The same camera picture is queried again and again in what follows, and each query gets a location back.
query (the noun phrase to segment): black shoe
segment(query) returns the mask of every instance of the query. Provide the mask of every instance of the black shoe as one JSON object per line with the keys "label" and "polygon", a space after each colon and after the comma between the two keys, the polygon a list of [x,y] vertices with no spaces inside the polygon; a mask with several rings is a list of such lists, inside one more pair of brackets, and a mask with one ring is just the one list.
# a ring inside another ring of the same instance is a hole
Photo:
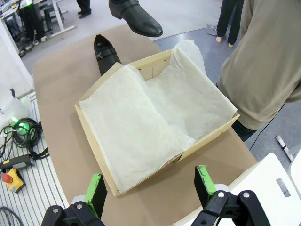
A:
{"label": "black shoe", "polygon": [[98,34],[94,40],[94,52],[101,75],[107,72],[116,62],[120,62],[112,44]]}
{"label": "black shoe", "polygon": [[148,37],[159,37],[163,34],[161,25],[149,15],[137,0],[109,0],[111,14],[124,19],[131,30]]}
{"label": "black shoe", "polygon": [[87,13],[82,13],[79,18],[82,19],[82,18],[85,18],[86,16],[90,15],[91,14],[91,11],[90,12],[87,12]]}

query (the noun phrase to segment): brown sweater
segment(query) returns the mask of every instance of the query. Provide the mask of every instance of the brown sweater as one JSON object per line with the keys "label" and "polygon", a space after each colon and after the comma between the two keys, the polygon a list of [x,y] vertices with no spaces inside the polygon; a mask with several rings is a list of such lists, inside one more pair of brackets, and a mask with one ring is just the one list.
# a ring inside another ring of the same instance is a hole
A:
{"label": "brown sweater", "polygon": [[239,122],[258,130],[284,102],[301,100],[301,0],[245,0],[240,34],[218,88]]}

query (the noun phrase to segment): screw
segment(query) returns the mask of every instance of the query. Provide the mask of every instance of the screw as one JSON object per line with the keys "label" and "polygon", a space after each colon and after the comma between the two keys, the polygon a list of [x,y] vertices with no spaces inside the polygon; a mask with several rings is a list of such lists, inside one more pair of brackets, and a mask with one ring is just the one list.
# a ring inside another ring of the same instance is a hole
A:
{"label": "screw", "polygon": [[248,192],[244,192],[244,193],[243,193],[243,196],[244,196],[245,198],[249,198],[249,197],[250,197],[250,194],[249,194]]}
{"label": "screw", "polygon": [[224,192],[219,192],[219,193],[217,194],[217,196],[220,197],[220,198],[223,198],[223,197],[225,197],[225,194],[224,194]]}

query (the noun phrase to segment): cardboard box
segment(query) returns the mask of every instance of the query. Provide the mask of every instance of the cardboard box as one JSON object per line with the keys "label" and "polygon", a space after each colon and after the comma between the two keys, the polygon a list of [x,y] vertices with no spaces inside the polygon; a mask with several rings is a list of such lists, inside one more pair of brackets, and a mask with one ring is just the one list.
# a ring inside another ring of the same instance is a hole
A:
{"label": "cardboard box", "polygon": [[[145,80],[149,80],[149,79],[157,77],[165,69],[165,67],[169,64],[171,53],[172,53],[172,51],[168,50],[168,51],[158,53],[158,54],[152,55],[150,57],[138,60],[136,62],[133,62],[133,63],[131,63],[131,65],[136,67],[140,71],[141,75],[144,77]],[[98,81],[96,81],[96,83],[80,98],[79,101],[89,98],[110,76],[112,76],[121,67],[123,67],[122,64],[116,63]],[[104,178],[106,179],[110,189],[112,190],[112,193],[114,195],[119,195],[120,192],[118,191],[117,186],[113,180],[113,177],[105,163],[105,160],[102,155],[101,149],[98,145],[98,142],[95,139],[95,137],[90,129],[90,126],[89,126],[88,122],[86,121],[85,116],[80,108],[79,101],[77,104],[75,104],[75,108],[79,115],[80,122],[81,122],[84,132],[87,136],[87,139],[89,141],[89,144],[91,146],[93,154],[97,160],[97,163],[98,163],[100,169],[102,170]],[[223,126],[219,127],[212,133],[208,134],[204,138],[200,139],[199,141],[197,141],[194,145],[192,145],[190,148],[188,148],[182,154],[177,155],[173,159],[168,161],[163,167],[165,167],[172,161],[178,162],[178,161],[184,159],[188,155],[194,153],[199,148],[208,144],[210,141],[217,138],[221,133],[228,130],[238,117],[239,117],[239,114],[235,113],[235,115],[229,122],[227,122]]]}

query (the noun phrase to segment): dark pants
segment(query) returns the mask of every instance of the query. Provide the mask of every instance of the dark pants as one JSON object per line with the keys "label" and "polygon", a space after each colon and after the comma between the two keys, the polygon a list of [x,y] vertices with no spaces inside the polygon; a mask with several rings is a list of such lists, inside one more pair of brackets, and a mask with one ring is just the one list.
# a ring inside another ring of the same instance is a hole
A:
{"label": "dark pants", "polygon": [[83,13],[91,12],[90,0],[76,0]]}
{"label": "dark pants", "polygon": [[233,123],[232,128],[234,129],[234,131],[237,133],[237,135],[240,137],[240,139],[242,141],[246,141],[247,139],[250,138],[250,136],[256,132],[255,130],[250,130],[246,127],[244,127],[239,121],[235,121],[235,123]]}
{"label": "dark pants", "polygon": [[239,27],[240,27],[241,12],[243,10],[243,4],[244,4],[244,0],[222,1],[221,15],[216,28],[218,37],[222,37],[226,34],[231,14],[234,10],[234,7],[236,6],[230,33],[228,36],[228,43],[231,45],[233,45],[237,40]]}

